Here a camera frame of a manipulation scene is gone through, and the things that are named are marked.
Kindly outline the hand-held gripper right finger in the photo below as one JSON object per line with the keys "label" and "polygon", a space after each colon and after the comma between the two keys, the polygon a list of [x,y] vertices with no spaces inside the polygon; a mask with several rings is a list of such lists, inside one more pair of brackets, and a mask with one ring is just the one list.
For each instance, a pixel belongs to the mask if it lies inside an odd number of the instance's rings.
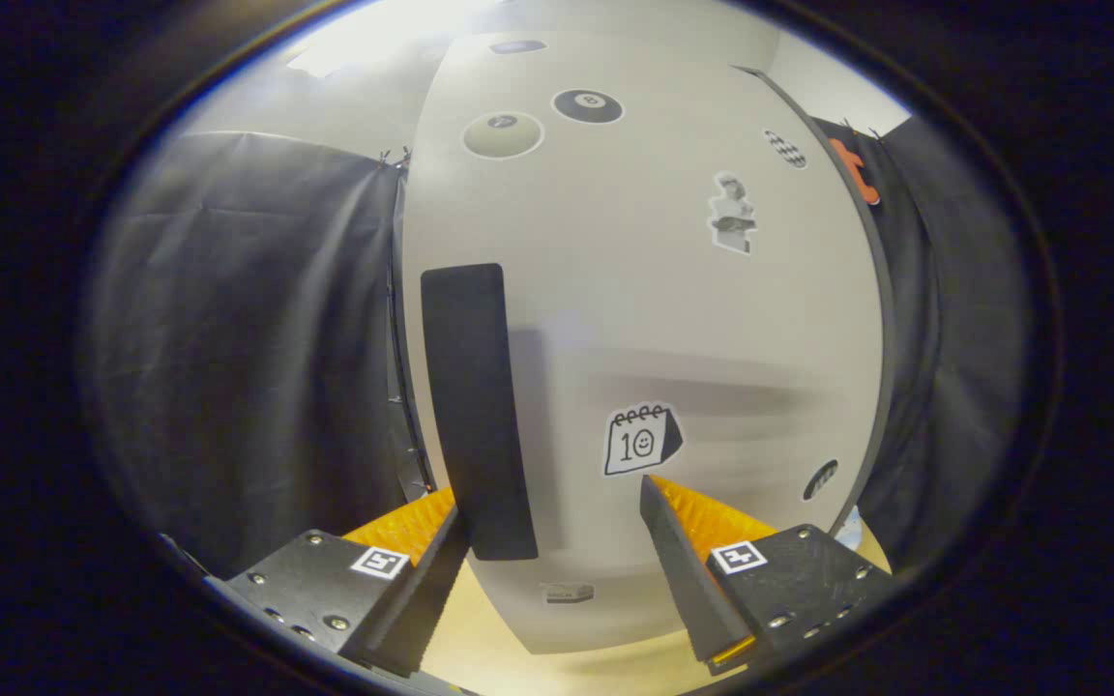
{"label": "hand-held gripper right finger", "polygon": [[897,589],[815,526],[778,530],[676,481],[645,476],[638,512],[695,659],[715,675],[822,651]]}

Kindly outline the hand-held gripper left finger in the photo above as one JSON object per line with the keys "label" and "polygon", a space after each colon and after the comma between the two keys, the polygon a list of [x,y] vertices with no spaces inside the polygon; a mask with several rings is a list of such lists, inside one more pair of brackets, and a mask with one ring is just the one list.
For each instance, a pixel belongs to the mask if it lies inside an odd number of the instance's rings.
{"label": "hand-held gripper left finger", "polygon": [[346,535],[300,533],[214,587],[302,644],[411,677],[468,550],[452,490],[441,489]]}

